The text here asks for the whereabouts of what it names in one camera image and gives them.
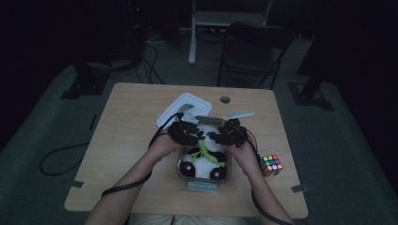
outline small round object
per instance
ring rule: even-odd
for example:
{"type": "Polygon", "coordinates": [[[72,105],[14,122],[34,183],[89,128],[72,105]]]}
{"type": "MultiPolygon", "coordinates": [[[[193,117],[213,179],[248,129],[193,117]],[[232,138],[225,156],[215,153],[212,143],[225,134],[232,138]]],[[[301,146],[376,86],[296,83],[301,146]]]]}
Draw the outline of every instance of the small round object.
{"type": "Polygon", "coordinates": [[[229,102],[231,102],[231,98],[227,97],[227,96],[223,96],[223,97],[220,97],[220,101],[224,104],[228,104],[229,102]]]}
{"type": "Polygon", "coordinates": [[[226,171],[224,167],[214,168],[210,172],[210,179],[223,180],[226,177],[226,171]]]}
{"type": "Polygon", "coordinates": [[[193,164],[189,161],[181,162],[179,165],[179,170],[181,171],[181,174],[185,176],[195,176],[195,166],[193,166],[193,164]]]}

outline person's lap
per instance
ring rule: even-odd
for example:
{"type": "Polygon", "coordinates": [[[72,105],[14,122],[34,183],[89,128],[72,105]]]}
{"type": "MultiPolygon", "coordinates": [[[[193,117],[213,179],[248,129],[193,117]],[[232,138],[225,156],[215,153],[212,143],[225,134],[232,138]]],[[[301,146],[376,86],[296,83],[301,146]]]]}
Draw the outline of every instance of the person's lap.
{"type": "Polygon", "coordinates": [[[247,225],[242,217],[196,217],[131,214],[130,225],[247,225]]]}

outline floor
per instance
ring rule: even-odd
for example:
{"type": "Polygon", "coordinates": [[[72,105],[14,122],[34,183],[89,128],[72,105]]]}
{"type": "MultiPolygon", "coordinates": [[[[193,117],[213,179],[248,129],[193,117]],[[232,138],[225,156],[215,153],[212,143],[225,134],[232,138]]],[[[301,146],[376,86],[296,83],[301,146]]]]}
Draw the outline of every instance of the floor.
{"type": "MultiPolygon", "coordinates": [[[[181,31],[178,42],[153,36],[145,47],[145,59],[166,84],[215,86],[221,44],[217,37],[200,34],[196,63],[188,64],[190,34],[181,31]]],[[[289,82],[305,83],[297,74],[311,40],[297,37],[283,59],[274,87],[283,125],[298,169],[309,216],[297,224],[398,224],[398,199],[380,170],[355,119],[336,86],[322,83],[321,91],[334,111],[316,106],[298,106],[289,82]]],[[[114,61],[114,66],[125,61],[114,61]]],[[[99,69],[104,65],[91,64],[99,69]]],[[[64,201],[78,168],[58,176],[43,174],[38,165],[56,148],[87,143],[95,132],[93,116],[100,117],[115,83],[160,83],[150,68],[111,74],[102,96],[60,99],[76,75],[72,67],[61,72],[48,87],[35,109],[0,155],[0,224],[81,224],[87,212],[69,212],[64,201]]],[[[267,88],[255,80],[222,80],[222,86],[267,88]]],[[[61,151],[47,158],[45,170],[60,172],[83,156],[86,145],[61,151]]],[[[247,218],[258,224],[257,218],[247,218]]]]}

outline wire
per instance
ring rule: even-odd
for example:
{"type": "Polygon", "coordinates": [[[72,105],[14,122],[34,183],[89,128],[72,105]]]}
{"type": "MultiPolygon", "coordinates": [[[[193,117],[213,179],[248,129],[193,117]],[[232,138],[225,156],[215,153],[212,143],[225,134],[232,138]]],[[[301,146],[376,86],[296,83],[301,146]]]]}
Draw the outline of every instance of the wire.
{"type": "Polygon", "coordinates": [[[145,77],[146,77],[146,80],[147,80],[148,83],[150,83],[149,77],[148,77],[148,68],[146,67],[146,64],[143,64],[143,65],[144,65],[144,68],[145,68],[145,77]]]}
{"type": "MultiPolygon", "coordinates": [[[[156,131],[155,135],[153,136],[152,140],[150,141],[148,148],[152,145],[152,143],[160,135],[163,135],[163,134],[161,134],[161,131],[164,129],[164,127],[167,126],[167,124],[170,122],[170,120],[172,120],[174,117],[176,117],[178,115],[181,115],[181,114],[182,114],[182,112],[176,112],[174,115],[170,116],[170,118],[167,119],[167,121],[161,127],[159,127],[159,129],[156,131]]],[[[116,187],[108,188],[108,189],[106,189],[106,190],[104,190],[102,192],[101,198],[106,196],[106,195],[108,195],[108,194],[114,193],[114,192],[118,192],[118,191],[130,189],[130,188],[138,187],[138,186],[142,185],[143,183],[145,183],[150,178],[151,175],[152,175],[152,171],[150,171],[149,174],[147,174],[143,179],[141,179],[139,181],[132,182],[132,183],[124,185],[124,186],[116,186],[116,187]]]]}
{"type": "Polygon", "coordinates": [[[109,80],[114,80],[114,79],[120,79],[120,78],[128,77],[128,76],[130,76],[132,73],[137,72],[137,70],[140,69],[141,65],[142,65],[142,63],[141,63],[140,65],[138,65],[138,67],[136,67],[135,70],[133,70],[132,72],[128,72],[128,73],[125,73],[125,74],[122,74],[122,75],[119,75],[119,76],[113,76],[113,75],[111,75],[111,77],[109,78],[109,80]]]}
{"type": "Polygon", "coordinates": [[[145,43],[148,43],[148,44],[163,44],[163,43],[166,43],[166,42],[169,41],[169,39],[165,39],[165,40],[162,40],[162,41],[153,41],[154,39],[159,38],[159,37],[161,37],[161,35],[156,35],[156,36],[150,38],[149,40],[146,40],[145,43]]]}
{"type": "Polygon", "coordinates": [[[75,145],[72,145],[72,146],[67,146],[67,147],[61,147],[61,148],[54,149],[53,151],[47,153],[47,154],[41,159],[41,162],[40,162],[40,164],[39,164],[39,166],[38,166],[38,169],[41,171],[41,173],[43,173],[43,174],[45,174],[45,175],[50,175],[50,176],[57,176],[57,175],[62,175],[62,174],[68,173],[68,172],[70,172],[71,170],[73,170],[75,167],[79,166],[79,164],[82,163],[83,158],[81,158],[81,159],[80,159],[78,162],[76,162],[72,167],[70,167],[69,169],[67,169],[67,170],[65,170],[65,171],[63,171],[63,172],[46,172],[46,171],[44,170],[44,168],[43,168],[43,165],[44,165],[45,160],[46,160],[49,156],[51,156],[52,154],[54,154],[54,153],[57,153],[57,152],[60,152],[60,151],[64,151],[64,150],[68,150],[68,149],[70,149],[70,148],[75,148],[75,147],[80,147],[80,146],[84,146],[84,145],[89,145],[89,144],[90,144],[90,142],[84,142],[84,143],[79,143],[79,144],[75,144],[75,145]]]}
{"type": "Polygon", "coordinates": [[[216,32],[207,30],[206,32],[199,32],[195,35],[196,39],[201,42],[205,42],[208,44],[221,44],[222,36],[217,34],[216,32]]]}
{"type": "Polygon", "coordinates": [[[156,70],[154,69],[155,63],[156,63],[156,61],[158,60],[158,50],[157,50],[155,47],[151,46],[151,45],[146,44],[146,46],[147,46],[148,48],[151,48],[153,51],[155,51],[155,59],[153,60],[153,63],[152,63],[152,64],[150,64],[150,63],[143,57],[144,62],[146,62],[146,63],[149,65],[149,67],[150,67],[149,75],[148,75],[149,82],[150,82],[150,83],[153,83],[153,81],[152,81],[152,71],[153,71],[153,72],[155,73],[156,77],[158,78],[158,80],[161,82],[161,84],[164,84],[164,82],[163,82],[163,81],[161,80],[161,78],[159,77],[158,72],[156,72],[156,70]]]}
{"type": "Polygon", "coordinates": [[[257,200],[255,199],[255,197],[254,197],[253,191],[252,191],[252,200],[253,200],[254,206],[257,208],[257,210],[258,210],[264,217],[266,217],[267,219],[269,219],[269,220],[271,220],[272,222],[275,222],[275,223],[277,223],[277,224],[280,224],[280,225],[292,225],[292,224],[290,224],[290,223],[288,223],[288,222],[285,222],[285,221],[280,220],[280,219],[278,219],[278,218],[276,218],[276,217],[273,217],[272,215],[270,215],[269,213],[267,213],[263,208],[261,208],[260,204],[258,203],[258,201],[257,201],[257,200]]]}
{"type": "Polygon", "coordinates": [[[135,69],[135,74],[137,75],[137,78],[138,78],[139,83],[143,83],[143,81],[141,81],[141,76],[140,76],[140,74],[138,73],[138,69],[135,69]]]}
{"type": "MultiPolygon", "coordinates": [[[[233,127],[238,133],[240,133],[240,135],[242,135],[242,137],[245,137],[245,135],[236,127],[233,127]]],[[[255,139],[254,135],[248,130],[246,129],[252,136],[253,140],[254,140],[254,144],[249,140],[249,137],[246,138],[246,142],[252,147],[252,150],[254,151],[256,157],[257,157],[257,162],[258,162],[258,166],[261,167],[261,161],[260,161],[260,156],[258,155],[258,149],[257,149],[257,140],[255,139]]],[[[254,203],[254,206],[257,208],[258,212],[260,212],[264,217],[268,218],[269,220],[280,224],[280,225],[291,225],[290,223],[287,223],[283,220],[280,220],[278,218],[273,217],[272,215],[270,215],[269,213],[267,213],[258,203],[258,201],[255,199],[253,191],[252,191],[252,200],[254,203]]]]}
{"type": "Polygon", "coordinates": [[[142,62],[141,58],[134,58],[131,59],[131,61],[126,65],[122,65],[119,67],[111,67],[111,68],[98,68],[93,66],[90,67],[101,72],[118,72],[118,71],[128,71],[137,68],[141,62],[142,62]]]}

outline rubik's cube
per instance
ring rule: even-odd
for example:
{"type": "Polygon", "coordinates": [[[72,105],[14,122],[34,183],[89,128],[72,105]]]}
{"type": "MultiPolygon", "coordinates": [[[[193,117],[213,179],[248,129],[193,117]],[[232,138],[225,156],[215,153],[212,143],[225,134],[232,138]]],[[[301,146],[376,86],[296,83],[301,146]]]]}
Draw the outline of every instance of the rubik's cube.
{"type": "Polygon", "coordinates": [[[264,176],[277,175],[282,170],[282,164],[277,155],[261,158],[261,171],[264,176]]]}

